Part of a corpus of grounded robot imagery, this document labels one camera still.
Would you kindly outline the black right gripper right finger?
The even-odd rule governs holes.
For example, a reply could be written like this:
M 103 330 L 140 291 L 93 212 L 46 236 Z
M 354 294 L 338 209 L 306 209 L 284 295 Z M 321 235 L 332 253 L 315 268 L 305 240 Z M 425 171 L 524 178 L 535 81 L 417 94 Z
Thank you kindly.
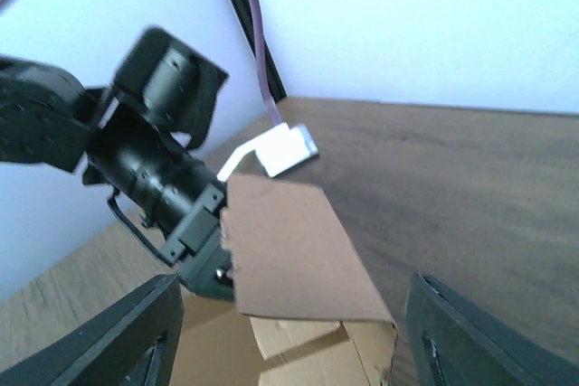
M 578 366 L 439 279 L 414 273 L 405 322 L 421 385 L 576 385 Z

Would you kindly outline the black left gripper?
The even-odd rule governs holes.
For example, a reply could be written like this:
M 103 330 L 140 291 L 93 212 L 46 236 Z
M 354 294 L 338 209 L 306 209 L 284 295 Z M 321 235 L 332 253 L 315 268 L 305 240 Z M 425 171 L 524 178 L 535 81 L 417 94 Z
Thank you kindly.
M 222 245 L 220 211 L 226 204 L 225 184 L 208 184 L 185 217 L 174 227 L 161 255 L 176 266 L 181 284 L 200 297 L 232 302 L 232 255 Z

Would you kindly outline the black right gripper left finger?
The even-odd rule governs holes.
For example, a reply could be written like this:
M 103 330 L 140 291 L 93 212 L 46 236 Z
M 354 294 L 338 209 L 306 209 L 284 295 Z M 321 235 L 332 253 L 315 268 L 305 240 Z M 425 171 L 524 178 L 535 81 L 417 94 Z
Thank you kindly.
M 175 275 L 158 275 L 1 373 L 3 385 L 167 385 L 184 317 Z

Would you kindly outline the brown cardboard box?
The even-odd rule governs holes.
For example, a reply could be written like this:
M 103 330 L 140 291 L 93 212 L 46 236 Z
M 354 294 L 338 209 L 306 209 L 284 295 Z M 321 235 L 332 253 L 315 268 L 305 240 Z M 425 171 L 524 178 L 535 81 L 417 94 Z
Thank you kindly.
M 235 301 L 184 300 L 174 385 L 386 385 L 395 321 L 325 193 L 235 174 Z

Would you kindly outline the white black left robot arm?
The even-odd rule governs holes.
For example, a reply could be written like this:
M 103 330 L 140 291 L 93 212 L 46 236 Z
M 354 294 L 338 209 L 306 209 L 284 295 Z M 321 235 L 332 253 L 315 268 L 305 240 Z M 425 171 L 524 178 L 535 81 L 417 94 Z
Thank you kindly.
M 192 293 L 233 301 L 221 243 L 226 184 L 193 151 L 205 141 L 227 73 L 159 27 L 146 29 L 101 88 L 69 72 L 1 60 L 1 158 L 107 184 L 108 205 Z

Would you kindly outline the black back left frame post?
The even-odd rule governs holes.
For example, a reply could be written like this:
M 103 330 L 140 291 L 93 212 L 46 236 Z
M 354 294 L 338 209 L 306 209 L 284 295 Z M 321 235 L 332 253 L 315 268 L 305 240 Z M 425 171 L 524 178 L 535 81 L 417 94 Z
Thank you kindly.
M 230 0 L 230 2 L 237 15 L 237 19 L 244 32 L 246 40 L 250 45 L 252 53 L 255 53 L 252 15 L 249 0 Z M 269 50 L 267 42 L 264 42 L 264 48 L 265 48 L 265 61 L 266 61 L 265 64 L 266 64 L 268 86 L 274 101 L 278 103 L 282 99 L 285 99 L 287 97 L 287 92 L 285 90 L 285 87 L 283 86 L 282 80 L 280 78 L 275 62 L 271 56 L 271 52 Z

